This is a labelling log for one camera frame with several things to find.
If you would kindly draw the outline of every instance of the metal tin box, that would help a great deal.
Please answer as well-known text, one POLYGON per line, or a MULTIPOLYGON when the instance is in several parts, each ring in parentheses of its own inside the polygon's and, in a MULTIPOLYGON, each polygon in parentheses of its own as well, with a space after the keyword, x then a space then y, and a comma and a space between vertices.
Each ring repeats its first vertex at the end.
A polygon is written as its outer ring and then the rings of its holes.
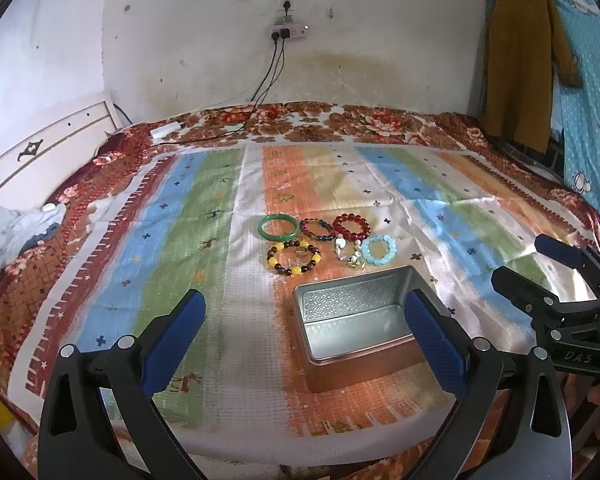
POLYGON ((446 312, 411 266, 296 286, 294 319, 309 389, 334 390, 423 362, 403 311, 415 288, 446 312))

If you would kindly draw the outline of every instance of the red bead bracelet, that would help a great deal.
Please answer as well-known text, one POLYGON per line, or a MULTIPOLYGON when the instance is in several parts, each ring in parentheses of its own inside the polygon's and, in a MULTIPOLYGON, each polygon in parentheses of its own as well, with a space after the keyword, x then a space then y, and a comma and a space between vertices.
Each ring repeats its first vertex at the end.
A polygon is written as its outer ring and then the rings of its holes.
POLYGON ((337 216, 333 221, 333 230, 337 233, 342 234, 342 236, 349 240, 350 242, 355 242, 356 240, 364 240, 371 234, 371 227, 369 227, 366 219, 362 218, 360 215, 354 215, 353 213, 349 213, 346 215, 337 216), (362 227, 362 231, 359 233, 352 233, 348 229, 342 227, 343 222, 355 222, 362 227))

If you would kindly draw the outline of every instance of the light blue bead bracelet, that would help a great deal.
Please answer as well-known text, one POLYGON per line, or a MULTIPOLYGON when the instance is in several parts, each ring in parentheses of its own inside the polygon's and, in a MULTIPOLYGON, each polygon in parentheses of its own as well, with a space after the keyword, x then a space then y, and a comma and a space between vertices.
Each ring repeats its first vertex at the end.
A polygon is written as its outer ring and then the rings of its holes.
POLYGON ((365 260, 368 261, 368 263, 370 263, 371 265, 386 265, 394 259, 394 256, 397 252, 398 249, 395 244, 395 239, 391 238, 389 235, 373 235, 367 238, 366 240, 362 241, 362 255, 364 256, 365 260), (371 252, 369 251, 369 244, 371 242, 386 242, 389 246, 387 254, 385 254, 382 258, 373 257, 371 255, 371 252))

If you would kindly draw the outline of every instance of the white bed headboard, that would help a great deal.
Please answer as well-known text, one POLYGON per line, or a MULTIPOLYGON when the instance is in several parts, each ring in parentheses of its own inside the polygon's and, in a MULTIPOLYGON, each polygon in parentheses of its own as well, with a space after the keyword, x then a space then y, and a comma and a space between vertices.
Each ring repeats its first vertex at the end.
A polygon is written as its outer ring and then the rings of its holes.
POLYGON ((0 205, 32 209, 46 199, 122 124, 106 95, 102 100, 36 131, 0 156, 0 205))

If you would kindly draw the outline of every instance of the amber bead bracelet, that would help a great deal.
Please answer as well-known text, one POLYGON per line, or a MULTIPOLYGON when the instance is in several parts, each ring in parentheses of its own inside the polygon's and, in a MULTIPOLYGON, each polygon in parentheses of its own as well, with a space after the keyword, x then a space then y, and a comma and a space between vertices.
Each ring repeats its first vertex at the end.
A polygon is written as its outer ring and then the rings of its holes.
POLYGON ((297 276, 298 274, 302 274, 303 272, 308 272, 309 270, 313 269, 318 264, 318 262, 320 262, 320 251, 317 247, 312 246, 304 240, 289 240, 288 242, 278 242, 272 248, 269 249, 269 252, 267 253, 267 262, 269 263, 269 266, 273 267, 278 274, 284 274, 286 276, 297 276), (275 255, 278 251, 283 251, 288 247, 302 247, 313 254, 306 265, 292 266, 288 269, 285 269, 285 267, 278 263, 278 260, 276 259, 275 255))
POLYGON ((330 242, 331 240, 333 240, 336 237, 336 233, 333 230, 333 227, 331 227, 330 224, 328 224, 327 222, 325 222, 324 220, 321 220, 319 218, 305 218, 304 220, 301 220, 300 221, 300 232, 307 238, 310 238, 311 240, 315 240, 316 242, 330 242), (319 225, 321 228, 323 228, 325 231, 327 231, 327 234, 317 235, 316 233, 309 231, 308 226, 311 224, 319 225))

